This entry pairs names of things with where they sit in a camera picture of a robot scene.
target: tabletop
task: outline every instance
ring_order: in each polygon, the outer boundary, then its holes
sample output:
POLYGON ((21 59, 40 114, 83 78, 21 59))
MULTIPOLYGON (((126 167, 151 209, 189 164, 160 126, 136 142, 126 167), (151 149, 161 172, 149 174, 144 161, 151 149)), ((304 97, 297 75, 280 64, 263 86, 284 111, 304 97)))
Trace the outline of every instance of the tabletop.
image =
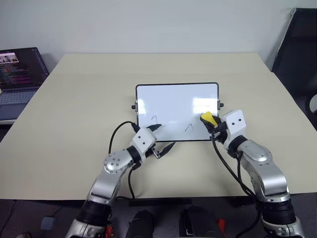
MULTIPOLYGON (((247 138, 272 152, 290 191, 316 192, 317 133, 257 54, 68 54, 0 143, 0 198, 85 199, 113 130, 136 121, 135 86, 187 82, 217 82, 220 115, 241 109, 247 138)), ((124 126, 112 150, 133 135, 124 126)), ((244 170, 242 178, 251 186, 244 170)), ((163 158, 149 157, 131 183, 142 198, 243 195, 209 141, 178 142, 163 158)), ((127 175, 119 194, 130 196, 127 175)))

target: handwritten mark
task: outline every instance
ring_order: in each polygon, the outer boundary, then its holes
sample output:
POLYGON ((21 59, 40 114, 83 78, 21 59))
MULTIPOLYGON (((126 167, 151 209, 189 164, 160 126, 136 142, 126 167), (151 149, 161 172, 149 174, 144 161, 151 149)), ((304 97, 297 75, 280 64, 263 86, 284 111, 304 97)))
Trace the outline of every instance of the handwritten mark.
POLYGON ((156 124, 157 124, 157 123, 158 123, 158 118, 157 118, 157 116, 154 115, 154 116, 151 118, 151 120, 153 120, 153 118, 155 118, 155 121, 156 121, 156 124))
POLYGON ((186 127, 185 131, 187 131, 187 129, 189 128, 189 126, 193 129, 193 125, 190 123, 190 124, 186 127))

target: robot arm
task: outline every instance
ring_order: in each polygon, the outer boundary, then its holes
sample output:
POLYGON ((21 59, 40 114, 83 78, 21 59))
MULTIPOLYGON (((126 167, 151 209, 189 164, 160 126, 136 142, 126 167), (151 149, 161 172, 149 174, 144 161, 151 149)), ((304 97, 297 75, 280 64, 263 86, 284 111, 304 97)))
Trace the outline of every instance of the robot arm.
POLYGON ((156 124, 139 129, 128 148, 113 152, 105 158, 103 169, 90 189, 78 217, 72 222, 66 238, 104 237, 112 203, 127 169, 131 166, 139 167, 153 153, 157 158, 165 155, 175 144, 168 145, 161 153, 154 149, 157 139, 153 131, 160 126, 156 124))
POLYGON ((245 137, 242 111, 229 112, 221 119, 206 113, 201 116, 201 121, 230 156, 241 155, 241 165, 250 175, 265 231, 274 238, 304 238, 300 220, 294 214, 286 178, 273 162, 270 151, 245 137))

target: whiteboard frame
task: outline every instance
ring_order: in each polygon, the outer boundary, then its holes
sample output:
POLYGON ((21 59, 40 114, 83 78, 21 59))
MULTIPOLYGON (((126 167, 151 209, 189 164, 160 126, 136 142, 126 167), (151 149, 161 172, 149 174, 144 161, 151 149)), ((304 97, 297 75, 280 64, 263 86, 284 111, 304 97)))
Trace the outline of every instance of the whiteboard frame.
MULTIPOLYGON (((156 84, 138 84, 135 86, 135 112, 137 116, 137 125, 139 125, 139 113, 138 113, 138 87, 139 86, 162 86, 162 85, 188 85, 188 84, 215 84, 217 85, 217 117, 219 116, 220 111, 220 100, 219 100, 219 84, 217 82, 201 82, 201 83, 156 83, 156 84)), ((157 142, 181 142, 181 141, 210 141, 210 139, 206 140, 158 140, 157 142)))

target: whiteboard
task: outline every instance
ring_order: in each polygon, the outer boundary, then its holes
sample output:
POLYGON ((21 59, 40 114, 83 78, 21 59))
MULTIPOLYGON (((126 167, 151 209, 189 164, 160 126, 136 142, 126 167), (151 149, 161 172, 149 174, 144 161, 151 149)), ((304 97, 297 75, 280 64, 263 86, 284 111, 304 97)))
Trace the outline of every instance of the whiteboard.
POLYGON ((218 115, 217 83, 141 84, 136 86, 140 127, 162 124, 158 141, 209 140, 201 114, 218 115))

